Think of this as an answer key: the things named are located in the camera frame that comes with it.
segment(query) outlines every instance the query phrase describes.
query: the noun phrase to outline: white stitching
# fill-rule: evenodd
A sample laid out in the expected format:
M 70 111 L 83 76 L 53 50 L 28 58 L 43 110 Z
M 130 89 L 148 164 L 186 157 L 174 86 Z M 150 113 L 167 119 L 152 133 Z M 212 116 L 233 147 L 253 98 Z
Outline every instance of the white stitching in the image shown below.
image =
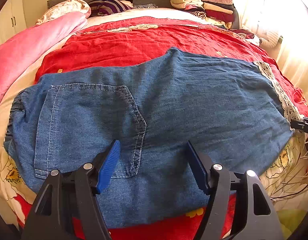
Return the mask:
M 51 114 L 51 123 L 50 123 L 50 134 L 49 134 L 49 139 L 48 139 L 48 151 L 47 151 L 47 170 L 48 170 L 48 157 L 50 154 L 50 143 L 51 143 L 51 128 L 52 128 L 52 120 L 53 120 L 53 112 L 54 112 L 54 106 L 55 106 L 55 102 L 56 102 L 56 98 L 58 95 L 58 92 L 60 91 L 60 88 L 58 89 L 55 99 L 54 99 L 54 104 L 53 104 L 53 108 L 52 108 L 52 114 Z
M 41 176 L 41 175 L 38 175 L 38 174 L 36 174 L 36 176 L 39 176 L 39 177 L 42 177 L 42 178 L 47 178 L 47 176 Z
M 35 169 L 36 171 L 43 171 L 43 170 L 40 170 L 40 169 Z M 48 171 L 44 171 L 44 172 L 47 172 L 48 173 Z
M 103 85 L 103 84 L 86 84 L 86 83 L 72 83 L 72 84 L 66 84 L 66 85 L 60 85 L 60 86 L 52 86 L 51 89 L 57 89 L 58 88 L 58 91 L 57 91 L 57 94 L 58 92 L 60 91 L 60 89 L 67 89 L 67 88 L 78 88 L 78 89 L 97 89 L 97 90 L 103 90 L 103 91 L 108 91 L 108 92 L 122 92 L 124 94 L 124 96 L 126 97 L 128 103 L 130 104 L 131 108 L 132 108 L 132 111 L 133 111 L 133 114 L 139 124 L 139 132 L 138 132 L 138 135 L 137 135 L 137 139 L 136 139 L 136 143 L 135 143 L 135 149 L 134 149 L 134 154 L 133 154 L 133 160 L 132 160 L 132 167 L 129 169 L 129 170 L 126 170 L 126 171 L 115 171 L 115 173 L 118 173 L 118 172 L 129 172 L 131 171 L 133 168 L 134 168 L 134 158 L 135 158 L 135 155 L 136 155 L 136 147 L 137 147 L 137 142 L 138 142 L 138 138 L 140 136 L 140 133 L 141 133 L 141 124 L 135 114 L 135 110 L 129 100 L 129 98 L 126 96 L 126 93 L 124 93 L 123 91 L 119 90 L 119 91 L 112 91 L 112 90 L 106 90 L 106 89 L 101 89 L 101 88 L 91 88 L 91 87 L 73 87 L 72 85 L 87 85 L 87 86 L 105 86 L 105 87 L 109 87 L 109 88 L 115 88 L 115 89 L 118 89 L 118 88 L 125 88 L 130 97 L 132 98 L 133 100 L 133 103 L 134 105 L 136 106 L 136 111 L 138 112 L 140 118 L 142 119 L 143 123 L 144 123 L 144 131 L 143 131 L 143 136 L 142 136 L 142 142 L 141 142 L 141 145 L 140 145 L 140 152 L 139 152 L 139 158 L 138 158 L 138 162 L 137 162 L 137 167 L 136 167 L 136 171 L 135 171 L 135 174 L 137 174 L 138 172 L 138 169 L 139 169 L 139 166 L 140 166 L 140 163 L 141 163 L 141 155 L 142 155 L 142 148 L 143 148 L 143 141 L 144 141 L 144 136 L 145 136 L 145 132 L 146 132 L 146 127 L 147 127 L 147 124 L 143 118 L 143 116 L 141 115 L 141 113 L 139 112 L 138 110 L 138 107 L 137 107 L 137 104 L 131 94 L 131 92 L 129 91 L 128 87 L 127 86 L 110 86 L 110 85 Z M 53 118 L 53 111 L 54 111 L 54 105 L 55 105 L 55 102 L 56 102 L 56 97 L 57 97 L 57 94 L 55 96 L 55 100 L 54 100 L 54 104 L 53 104 L 53 109 L 52 109 L 52 115 L 51 115 L 51 124 L 50 124 L 50 138 L 49 138 L 49 145 L 48 145 L 48 153 L 47 153 L 47 169 L 48 169 L 48 157 L 49 157 L 49 148 L 50 148 L 50 139 L 51 139 L 51 125 L 52 125 L 52 118 Z M 112 176 L 112 178 L 128 178 L 128 177 L 132 177 L 134 174 L 131 174 L 131 175 L 127 175 L 127 176 Z

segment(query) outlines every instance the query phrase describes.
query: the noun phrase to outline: pink blanket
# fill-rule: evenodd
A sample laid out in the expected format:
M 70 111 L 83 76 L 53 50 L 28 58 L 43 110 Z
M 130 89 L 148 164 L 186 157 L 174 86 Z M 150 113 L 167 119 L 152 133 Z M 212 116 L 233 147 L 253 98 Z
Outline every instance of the pink blanket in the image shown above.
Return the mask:
M 71 12 L 28 28 L 0 45 L 0 102 L 13 82 L 44 52 L 86 24 L 83 13 Z

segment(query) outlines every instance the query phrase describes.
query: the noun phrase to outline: floral pillow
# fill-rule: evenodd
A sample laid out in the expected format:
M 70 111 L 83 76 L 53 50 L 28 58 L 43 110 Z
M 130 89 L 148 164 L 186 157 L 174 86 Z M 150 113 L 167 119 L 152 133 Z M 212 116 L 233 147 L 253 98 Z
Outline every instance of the floral pillow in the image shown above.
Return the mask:
M 46 13 L 44 13 L 44 15 L 42 16 L 42 18 L 37 20 L 35 25 L 41 25 L 42 23 L 49 22 L 63 16 L 64 14 L 75 11 L 85 14 L 86 19 L 91 15 L 91 8 L 87 4 L 87 2 L 83 0 L 67 0 L 65 2 L 56 4 L 55 6 L 47 10 Z

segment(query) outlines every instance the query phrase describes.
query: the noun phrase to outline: yellow flower print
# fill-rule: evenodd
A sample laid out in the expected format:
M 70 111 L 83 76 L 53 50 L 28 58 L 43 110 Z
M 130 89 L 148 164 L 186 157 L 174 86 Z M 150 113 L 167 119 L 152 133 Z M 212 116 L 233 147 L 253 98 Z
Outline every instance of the yellow flower print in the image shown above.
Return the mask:
M 32 204 L 36 195 L 25 185 L 14 160 L 7 155 L 5 150 L 1 154 L 0 189 L 4 199 L 17 217 L 22 223 L 25 223 L 25 215 L 23 214 L 22 207 L 14 197 L 20 195 L 25 201 Z
M 282 150 L 282 152 L 281 152 L 281 154 L 279 155 L 279 157 L 278 157 L 278 163 L 280 164 L 280 166 L 285 170 L 287 167 L 288 167 L 288 164 L 290 163 L 290 157 L 289 157 L 289 152 L 288 152 L 288 146 L 290 146 L 289 145 L 289 143 L 288 143 L 288 145 L 287 145 L 287 147 L 285 147 L 283 150 Z
M 203 208 L 199 208 L 199 209 L 187 212 L 185 215 L 187 217 L 193 218 L 196 215 L 201 216 L 201 215 L 203 215 L 203 213 L 204 213 L 204 209 Z

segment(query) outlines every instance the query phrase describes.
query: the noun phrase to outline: pillow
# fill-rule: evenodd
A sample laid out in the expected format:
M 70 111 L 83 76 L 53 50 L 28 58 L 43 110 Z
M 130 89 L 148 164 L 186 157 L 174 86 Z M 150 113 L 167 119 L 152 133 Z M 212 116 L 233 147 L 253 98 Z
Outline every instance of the pillow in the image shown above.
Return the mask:
M 120 2 L 122 2 L 123 4 L 125 4 L 125 5 L 127 5 L 131 8 L 133 7 L 133 0 L 122 0 Z
M 83 0 L 67 0 L 47 10 L 42 18 L 37 20 L 35 25 L 41 25 L 42 23 L 49 22 L 63 16 L 64 14 L 75 11 L 85 14 L 85 18 L 88 18 L 91 15 L 91 8 L 88 6 L 87 2 Z
M 106 16 L 131 9 L 119 0 L 92 0 L 88 5 L 91 7 L 91 16 Z

